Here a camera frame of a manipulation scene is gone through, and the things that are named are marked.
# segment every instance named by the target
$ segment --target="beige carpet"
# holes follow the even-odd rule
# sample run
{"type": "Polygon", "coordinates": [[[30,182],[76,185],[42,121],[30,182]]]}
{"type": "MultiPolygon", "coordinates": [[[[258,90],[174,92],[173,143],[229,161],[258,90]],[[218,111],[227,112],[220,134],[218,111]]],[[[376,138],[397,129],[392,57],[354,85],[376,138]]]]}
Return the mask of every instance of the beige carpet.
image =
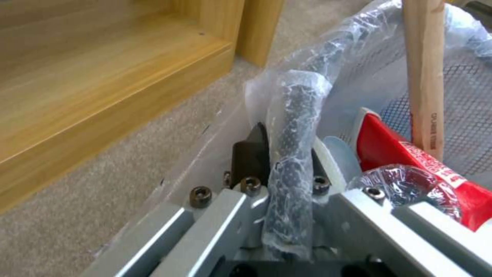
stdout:
{"type": "MultiPolygon", "coordinates": [[[[369,0],[286,0],[269,64],[313,41],[369,0]]],[[[130,219],[244,81],[225,77],[0,216],[0,276],[76,276],[130,219]]]]}

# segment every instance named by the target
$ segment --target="wooden stick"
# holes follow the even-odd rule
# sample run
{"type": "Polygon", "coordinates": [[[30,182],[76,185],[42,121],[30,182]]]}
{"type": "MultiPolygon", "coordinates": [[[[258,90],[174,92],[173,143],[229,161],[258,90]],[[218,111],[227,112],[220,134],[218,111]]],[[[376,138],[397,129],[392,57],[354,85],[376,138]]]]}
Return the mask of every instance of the wooden stick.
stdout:
{"type": "Polygon", "coordinates": [[[444,0],[403,0],[412,142],[442,161],[444,0]]]}

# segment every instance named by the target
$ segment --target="metal frame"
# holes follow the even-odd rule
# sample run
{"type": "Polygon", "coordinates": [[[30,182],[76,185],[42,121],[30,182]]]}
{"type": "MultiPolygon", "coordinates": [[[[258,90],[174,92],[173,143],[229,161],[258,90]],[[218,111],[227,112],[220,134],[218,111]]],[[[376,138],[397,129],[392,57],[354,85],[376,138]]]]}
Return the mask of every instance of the metal frame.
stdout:
{"type": "Polygon", "coordinates": [[[331,246],[353,260],[376,256],[398,276],[469,276],[359,190],[333,195],[315,216],[331,246]]]}
{"type": "Polygon", "coordinates": [[[222,190],[151,276],[210,275],[222,257],[234,257],[249,233],[250,224],[250,198],[240,192],[222,190]]]}
{"type": "Polygon", "coordinates": [[[161,203],[113,242],[82,276],[148,275],[192,225],[191,212],[170,203],[161,203]]]}
{"type": "Polygon", "coordinates": [[[489,242],[480,241],[428,203],[399,207],[392,214],[473,276],[492,276],[492,254],[486,249],[489,242]]]}

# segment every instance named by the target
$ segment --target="bubble wrap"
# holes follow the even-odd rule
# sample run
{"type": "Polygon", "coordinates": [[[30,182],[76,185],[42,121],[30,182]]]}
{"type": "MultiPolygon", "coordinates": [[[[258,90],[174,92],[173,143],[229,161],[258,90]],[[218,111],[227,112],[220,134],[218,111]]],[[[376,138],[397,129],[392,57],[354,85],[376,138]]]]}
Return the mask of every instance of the bubble wrap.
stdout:
{"type": "Polygon", "coordinates": [[[369,170],[350,181],[346,190],[366,186],[383,190],[394,207],[427,201],[460,222],[460,204],[453,188],[417,167],[387,165],[369,170]]]}
{"type": "MultiPolygon", "coordinates": [[[[444,163],[462,175],[489,175],[492,37],[471,15],[448,4],[445,21],[444,163]]],[[[197,184],[206,183],[219,192],[223,173],[230,170],[232,146],[244,140],[258,122],[268,124],[270,100],[283,92],[276,87],[276,80],[291,69],[318,73],[333,86],[321,110],[320,138],[337,136],[350,142],[352,124],[362,106],[378,112],[400,134],[409,134],[401,1],[374,0],[317,43],[308,43],[248,81],[244,93],[226,103],[193,147],[164,173],[162,184],[156,184],[114,240],[161,202],[182,204],[197,184]]]]}
{"type": "Polygon", "coordinates": [[[329,82],[320,74],[289,70],[278,78],[267,115],[271,172],[263,244],[273,258],[309,259],[312,245],[311,148],[329,82]]]}

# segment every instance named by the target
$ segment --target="wooden furniture panel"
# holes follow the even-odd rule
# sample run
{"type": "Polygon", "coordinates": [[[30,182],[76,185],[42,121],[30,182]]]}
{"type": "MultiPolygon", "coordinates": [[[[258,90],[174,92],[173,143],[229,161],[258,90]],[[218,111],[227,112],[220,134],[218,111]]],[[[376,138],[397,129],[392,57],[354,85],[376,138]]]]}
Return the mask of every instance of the wooden furniture panel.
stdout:
{"type": "Polygon", "coordinates": [[[230,70],[243,0],[190,4],[0,2],[0,211],[230,70]]]}
{"type": "Polygon", "coordinates": [[[236,52],[264,67],[272,46],[283,0],[246,0],[236,52]]]}

